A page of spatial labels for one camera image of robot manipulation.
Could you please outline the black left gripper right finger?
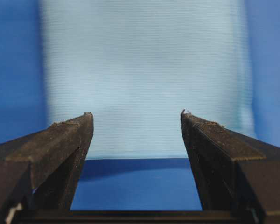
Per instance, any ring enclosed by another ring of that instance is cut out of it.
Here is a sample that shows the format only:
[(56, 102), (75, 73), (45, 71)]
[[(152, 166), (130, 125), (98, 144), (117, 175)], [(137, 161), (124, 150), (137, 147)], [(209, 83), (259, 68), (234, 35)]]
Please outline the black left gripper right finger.
[(280, 147), (185, 112), (181, 132), (203, 210), (280, 224)]

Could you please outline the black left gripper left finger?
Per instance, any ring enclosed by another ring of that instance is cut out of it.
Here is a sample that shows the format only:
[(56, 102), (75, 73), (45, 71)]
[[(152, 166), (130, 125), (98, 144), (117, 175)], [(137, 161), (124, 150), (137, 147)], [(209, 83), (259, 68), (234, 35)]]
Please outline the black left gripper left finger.
[(94, 132), (93, 115), (0, 144), (0, 224), (23, 210), (69, 210)]

